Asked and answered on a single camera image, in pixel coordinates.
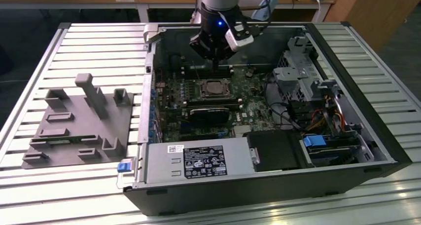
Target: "barcode label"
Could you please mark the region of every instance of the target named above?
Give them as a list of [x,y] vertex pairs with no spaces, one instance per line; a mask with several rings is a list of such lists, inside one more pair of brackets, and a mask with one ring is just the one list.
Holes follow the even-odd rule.
[[184,145],[168,145],[168,153],[183,152]]

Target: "red wire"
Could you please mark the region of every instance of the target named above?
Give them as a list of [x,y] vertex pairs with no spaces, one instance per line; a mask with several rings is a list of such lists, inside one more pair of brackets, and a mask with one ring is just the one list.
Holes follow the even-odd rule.
[[312,114],[312,123],[313,123],[313,121],[314,121],[314,116],[316,116],[316,113],[317,113],[318,111],[321,111],[321,109],[317,109],[317,110],[313,112],[313,114]]

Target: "wooden cabinet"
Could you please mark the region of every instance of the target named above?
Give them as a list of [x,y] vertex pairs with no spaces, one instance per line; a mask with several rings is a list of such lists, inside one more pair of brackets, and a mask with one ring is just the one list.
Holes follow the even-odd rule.
[[378,51],[420,0],[337,0],[325,22],[348,21],[372,48]]

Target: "floor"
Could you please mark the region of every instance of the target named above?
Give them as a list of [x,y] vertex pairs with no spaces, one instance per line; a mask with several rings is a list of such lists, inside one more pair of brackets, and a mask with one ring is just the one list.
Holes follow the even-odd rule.
[[[135,10],[0,10],[0,46],[15,66],[0,75],[0,127],[31,78],[48,43],[61,22],[139,22]],[[152,11],[152,21],[185,22],[191,11]],[[414,95],[421,99],[421,5],[402,24],[380,56]],[[5,61],[0,59],[0,72]]]

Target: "blue latch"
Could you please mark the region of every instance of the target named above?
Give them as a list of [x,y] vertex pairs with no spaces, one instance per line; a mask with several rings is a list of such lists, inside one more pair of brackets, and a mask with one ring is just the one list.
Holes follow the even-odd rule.
[[309,135],[302,139],[305,147],[326,146],[322,135]]
[[131,172],[132,171],[132,162],[121,162],[117,166],[117,172]]

